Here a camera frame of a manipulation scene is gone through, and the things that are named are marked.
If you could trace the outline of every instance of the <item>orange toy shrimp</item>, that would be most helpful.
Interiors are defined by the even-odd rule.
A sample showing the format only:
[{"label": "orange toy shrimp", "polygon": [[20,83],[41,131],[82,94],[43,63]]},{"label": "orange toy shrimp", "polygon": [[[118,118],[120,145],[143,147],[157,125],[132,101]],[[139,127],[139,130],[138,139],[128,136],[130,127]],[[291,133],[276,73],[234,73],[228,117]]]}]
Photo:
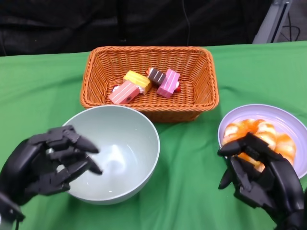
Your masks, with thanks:
[{"label": "orange toy shrimp", "polygon": [[287,134],[284,133],[277,136],[275,152],[282,154],[293,165],[296,155],[296,145]]},{"label": "orange toy shrimp", "polygon": [[[275,150],[277,141],[276,130],[271,123],[262,119],[246,119],[240,122],[230,123],[225,129],[222,145],[244,137],[248,132],[254,133],[255,136],[267,142],[269,148]],[[261,164],[261,162],[255,161],[245,153],[241,153],[239,157],[254,164],[256,167],[259,167]]]},{"label": "orange toy shrimp", "polygon": [[[280,153],[293,165],[296,154],[294,141],[287,134],[278,134],[270,122],[262,119],[246,119],[230,123],[225,129],[222,145],[244,137],[248,132],[254,133],[255,136],[267,142],[270,149]],[[264,165],[261,162],[255,161],[245,153],[241,153],[239,157],[254,164],[258,171],[263,171]]]}]

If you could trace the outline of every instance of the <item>basket rim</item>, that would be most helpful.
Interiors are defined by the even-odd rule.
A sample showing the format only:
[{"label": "basket rim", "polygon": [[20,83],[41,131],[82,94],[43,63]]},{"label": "basket rim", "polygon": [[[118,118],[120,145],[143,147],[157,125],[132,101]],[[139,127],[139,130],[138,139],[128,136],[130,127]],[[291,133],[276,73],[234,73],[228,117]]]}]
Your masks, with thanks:
[{"label": "basket rim", "polygon": [[123,105],[129,108],[137,109],[142,112],[155,112],[155,111],[177,111],[178,108],[181,109],[182,112],[204,112],[206,110],[212,110],[214,109],[218,103],[219,103],[219,94],[218,94],[218,87],[217,87],[217,79],[216,79],[216,73],[215,73],[215,66],[213,61],[212,53],[202,47],[197,46],[104,46],[104,47],[98,47],[95,48],[89,55],[86,69],[83,75],[83,83],[81,87],[80,92],[80,103],[84,108],[93,108],[100,105],[108,105],[111,103],[93,103],[87,98],[87,91],[85,88],[87,87],[87,82],[89,78],[89,73],[92,71],[94,58],[97,54],[101,52],[117,52],[117,51],[123,51],[123,52],[136,52],[134,49],[141,48],[144,51],[159,51],[166,49],[166,51],[170,51],[170,48],[173,51],[189,51],[189,52],[201,52],[204,54],[207,54],[211,60],[211,75],[210,75],[210,81],[211,81],[211,89],[213,92],[212,100],[209,103],[195,103],[195,104],[181,104],[181,103],[172,103],[172,104],[148,104],[148,103],[134,103],[134,104],[119,104]]}]

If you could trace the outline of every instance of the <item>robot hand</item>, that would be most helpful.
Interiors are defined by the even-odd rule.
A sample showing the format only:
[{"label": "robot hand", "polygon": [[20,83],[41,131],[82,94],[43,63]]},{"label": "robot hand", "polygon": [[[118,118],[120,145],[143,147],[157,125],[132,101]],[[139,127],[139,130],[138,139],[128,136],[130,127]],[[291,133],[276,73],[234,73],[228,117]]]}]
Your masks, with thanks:
[{"label": "robot hand", "polygon": [[20,222],[24,215],[19,206],[32,197],[68,191],[69,183],[86,170],[102,174],[85,152],[99,151],[72,126],[53,128],[23,140],[0,173],[1,218],[11,223]]},{"label": "robot hand", "polygon": [[[239,158],[237,155],[242,152],[262,162],[263,172]],[[232,182],[236,189],[234,196],[251,207],[263,208],[277,224],[276,230],[307,229],[303,188],[292,165],[282,155],[251,133],[225,144],[218,155],[226,157],[228,167],[219,189]]]}]

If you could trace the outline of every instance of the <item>wooden toy food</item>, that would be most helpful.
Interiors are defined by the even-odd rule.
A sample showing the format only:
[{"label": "wooden toy food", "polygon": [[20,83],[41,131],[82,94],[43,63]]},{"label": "wooden toy food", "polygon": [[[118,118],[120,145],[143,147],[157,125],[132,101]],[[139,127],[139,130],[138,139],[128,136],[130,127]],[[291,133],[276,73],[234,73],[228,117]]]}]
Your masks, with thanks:
[{"label": "wooden toy food", "polygon": [[147,77],[132,70],[129,70],[128,73],[124,76],[124,81],[127,80],[138,85],[140,87],[140,93],[142,94],[146,94],[152,86],[151,81]]},{"label": "wooden toy food", "polygon": [[179,86],[178,79],[180,74],[168,69],[166,76],[160,87],[158,88],[157,94],[170,98],[174,93],[174,90]]},{"label": "wooden toy food", "polygon": [[139,87],[133,84],[131,81],[126,80],[109,95],[109,99],[114,104],[128,104],[139,93]]},{"label": "wooden toy food", "polygon": [[148,75],[148,79],[153,81],[157,85],[161,85],[166,77],[163,72],[155,68],[149,68],[146,73]]}]

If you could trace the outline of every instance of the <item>bowl rim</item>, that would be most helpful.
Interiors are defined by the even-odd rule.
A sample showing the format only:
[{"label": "bowl rim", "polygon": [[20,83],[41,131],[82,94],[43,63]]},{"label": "bowl rim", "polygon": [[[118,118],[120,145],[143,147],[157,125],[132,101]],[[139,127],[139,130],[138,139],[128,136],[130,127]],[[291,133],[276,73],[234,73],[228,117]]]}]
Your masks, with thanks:
[{"label": "bowl rim", "polygon": [[76,115],[74,115],[73,117],[71,117],[68,121],[66,121],[63,126],[67,125],[67,123],[69,123],[72,119],[74,119],[75,117],[77,117],[78,115],[82,114],[82,113],[85,113],[86,111],[89,111],[89,110],[94,110],[94,109],[98,109],[98,108],[101,108],[101,107],[120,107],[120,108],[123,108],[123,109],[128,109],[128,110],[132,110],[136,113],[138,113],[139,115],[143,116],[148,122],[149,124],[152,126],[152,128],[154,129],[154,132],[156,134],[156,137],[157,137],[157,140],[158,140],[158,153],[157,153],[157,156],[156,156],[156,159],[154,161],[154,164],[153,164],[153,167],[151,168],[151,170],[149,171],[149,173],[145,176],[145,178],[140,182],[138,183],[135,187],[133,187],[132,189],[128,190],[127,192],[125,193],[122,193],[120,195],[116,195],[116,196],[112,196],[108,199],[85,199],[85,198],[82,198],[82,197],[79,197],[77,195],[73,195],[70,193],[70,191],[67,191],[70,195],[78,198],[78,199],[82,199],[82,200],[86,200],[86,201],[110,201],[110,200],[114,200],[114,199],[118,199],[120,197],[124,197],[130,193],[132,193],[133,191],[135,191],[137,188],[139,188],[140,186],[142,186],[144,184],[144,182],[146,182],[146,180],[148,180],[149,177],[151,177],[151,175],[153,174],[154,172],[154,169],[158,163],[158,159],[159,159],[159,156],[160,156],[160,137],[159,137],[159,134],[158,134],[158,131],[157,129],[155,128],[154,124],[151,122],[151,120],[148,119],[148,117],[146,117],[144,114],[140,113],[139,111],[135,110],[135,109],[132,109],[132,108],[129,108],[129,107],[125,107],[125,106],[122,106],[122,105],[114,105],[114,104],[110,104],[110,105],[100,105],[100,106],[97,106],[97,107],[94,107],[94,108],[90,108],[90,109],[86,109],[86,110],[83,110],[79,113],[77,113]]}]

